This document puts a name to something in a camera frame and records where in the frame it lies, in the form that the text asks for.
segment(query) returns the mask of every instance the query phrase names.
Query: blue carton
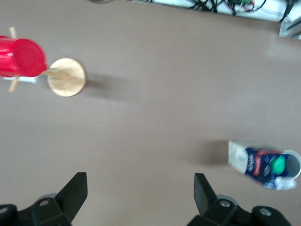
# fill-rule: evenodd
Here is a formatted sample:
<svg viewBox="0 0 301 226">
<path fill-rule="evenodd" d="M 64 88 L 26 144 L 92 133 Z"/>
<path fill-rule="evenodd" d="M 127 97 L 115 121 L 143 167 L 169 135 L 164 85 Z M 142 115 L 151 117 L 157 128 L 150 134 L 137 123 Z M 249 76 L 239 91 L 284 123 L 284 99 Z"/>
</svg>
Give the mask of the blue carton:
<svg viewBox="0 0 301 226">
<path fill-rule="evenodd" d="M 301 156 L 292 150 L 281 151 L 267 145 L 229 141 L 228 163 L 241 174 L 272 190 L 296 187 L 301 173 Z"/>
</svg>

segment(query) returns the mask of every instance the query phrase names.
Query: red cup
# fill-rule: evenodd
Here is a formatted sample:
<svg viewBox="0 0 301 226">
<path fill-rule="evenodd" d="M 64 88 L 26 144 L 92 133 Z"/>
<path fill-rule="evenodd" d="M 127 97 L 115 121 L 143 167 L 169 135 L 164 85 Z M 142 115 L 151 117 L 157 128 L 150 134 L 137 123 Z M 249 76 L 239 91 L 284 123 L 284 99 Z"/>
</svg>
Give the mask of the red cup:
<svg viewBox="0 0 301 226">
<path fill-rule="evenodd" d="M 0 76 L 35 77 L 46 70 L 46 57 L 37 43 L 0 36 Z"/>
</svg>

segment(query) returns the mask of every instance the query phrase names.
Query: cable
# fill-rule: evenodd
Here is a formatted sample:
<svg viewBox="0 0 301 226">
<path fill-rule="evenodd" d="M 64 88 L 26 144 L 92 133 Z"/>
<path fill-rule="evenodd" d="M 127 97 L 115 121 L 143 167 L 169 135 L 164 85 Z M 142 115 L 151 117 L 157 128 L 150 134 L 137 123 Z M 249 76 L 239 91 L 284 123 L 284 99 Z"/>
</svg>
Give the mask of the cable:
<svg viewBox="0 0 301 226">
<path fill-rule="evenodd" d="M 211 10 L 213 9 L 213 12 L 217 13 L 217 8 L 216 8 L 216 4 L 215 4 L 214 0 L 210 0 L 210 1 L 212 4 Z"/>
<path fill-rule="evenodd" d="M 253 10 L 254 8 L 252 8 L 252 11 L 249 11 L 249 12 L 256 12 L 256 11 L 258 11 L 259 9 L 261 9 L 263 6 L 264 6 L 264 4 L 267 2 L 267 0 L 264 0 L 263 1 L 263 3 L 259 6 L 259 7 L 257 7 L 255 10 Z"/>
<path fill-rule="evenodd" d="M 281 16 L 282 15 L 282 13 L 275 12 L 275 11 L 272 11 L 272 10 L 268 10 L 266 8 L 261 8 L 261 12 L 266 13 L 266 14 L 270 14 L 270 15 L 275 15 L 275 16 Z M 285 18 L 285 20 L 287 22 L 291 22 L 291 20 L 288 19 L 287 17 Z"/>
<path fill-rule="evenodd" d="M 216 4 L 216 6 L 219 6 L 220 4 L 222 4 L 225 0 L 221 0 L 219 3 Z"/>
<path fill-rule="evenodd" d="M 241 1 L 241 4 L 240 4 L 240 6 L 238 7 L 238 9 L 236 10 L 236 13 L 240 10 L 240 8 L 243 6 L 243 1 Z"/>
<path fill-rule="evenodd" d="M 279 22 L 284 21 L 284 19 L 289 15 L 289 13 L 291 12 L 292 8 L 294 7 L 294 5 L 298 2 L 299 0 L 286 0 L 286 9 L 285 12 L 283 14 L 282 19 Z"/>
<path fill-rule="evenodd" d="M 255 7 L 255 5 L 254 4 L 252 4 L 252 8 L 251 9 L 248 9 L 248 10 L 246 10 L 245 12 L 251 12 L 253 9 L 254 9 L 254 7 Z"/>
<path fill-rule="evenodd" d="M 202 8 L 203 11 L 210 11 L 210 9 L 206 6 L 206 2 L 202 2 L 201 0 L 189 0 L 192 1 L 195 5 L 190 8 L 195 8 L 197 6 L 197 9 Z"/>
<path fill-rule="evenodd" d="M 94 3 L 98 3 L 98 4 L 103 4 L 103 3 L 107 3 L 107 2 L 111 2 L 113 0 L 90 0 L 91 2 L 94 2 Z"/>
<path fill-rule="evenodd" d="M 232 4 L 232 15 L 236 16 L 235 4 Z"/>
</svg>

